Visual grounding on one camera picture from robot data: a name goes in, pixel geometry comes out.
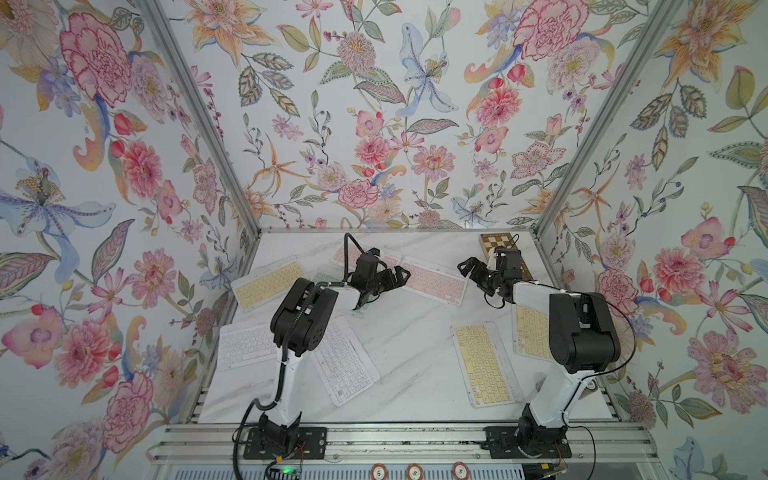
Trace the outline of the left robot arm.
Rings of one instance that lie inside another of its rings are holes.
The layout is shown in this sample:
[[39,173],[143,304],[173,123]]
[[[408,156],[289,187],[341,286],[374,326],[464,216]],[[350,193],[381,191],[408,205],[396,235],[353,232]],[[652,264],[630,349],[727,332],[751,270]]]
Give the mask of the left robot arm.
[[338,307],[357,311],[386,292],[403,288],[411,272],[401,265],[388,266],[380,251],[361,252],[354,266],[346,263],[339,281],[297,279],[282,300],[270,323],[279,350],[275,390],[268,403],[256,407],[263,416],[289,426],[301,418],[298,391],[303,361],[320,346]]

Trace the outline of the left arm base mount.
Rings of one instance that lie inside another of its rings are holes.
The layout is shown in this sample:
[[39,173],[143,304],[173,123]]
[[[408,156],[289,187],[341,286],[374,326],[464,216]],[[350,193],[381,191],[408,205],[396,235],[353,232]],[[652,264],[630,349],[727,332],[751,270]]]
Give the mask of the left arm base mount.
[[298,457],[304,460],[325,458],[328,429],[307,427],[298,417],[290,425],[278,425],[263,413],[256,423],[247,423],[238,441],[245,460],[277,460]]

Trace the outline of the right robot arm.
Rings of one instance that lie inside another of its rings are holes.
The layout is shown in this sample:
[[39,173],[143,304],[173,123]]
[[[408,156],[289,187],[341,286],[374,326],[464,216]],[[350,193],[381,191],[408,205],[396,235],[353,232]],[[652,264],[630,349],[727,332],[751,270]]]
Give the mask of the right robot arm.
[[492,264],[470,257],[458,264],[458,270],[484,294],[497,295],[517,310],[527,308],[544,315],[553,362],[518,425],[566,427],[571,406],[586,383],[620,358],[609,302],[597,292],[574,292],[525,280],[522,256],[514,247],[496,248]]

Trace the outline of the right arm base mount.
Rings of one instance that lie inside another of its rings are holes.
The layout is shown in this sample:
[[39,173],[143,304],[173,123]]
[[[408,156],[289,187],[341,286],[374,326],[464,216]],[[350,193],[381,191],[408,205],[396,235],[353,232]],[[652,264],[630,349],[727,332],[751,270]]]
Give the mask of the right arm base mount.
[[483,449],[492,459],[569,459],[572,457],[566,438],[568,428],[540,426],[526,404],[516,425],[484,428]]

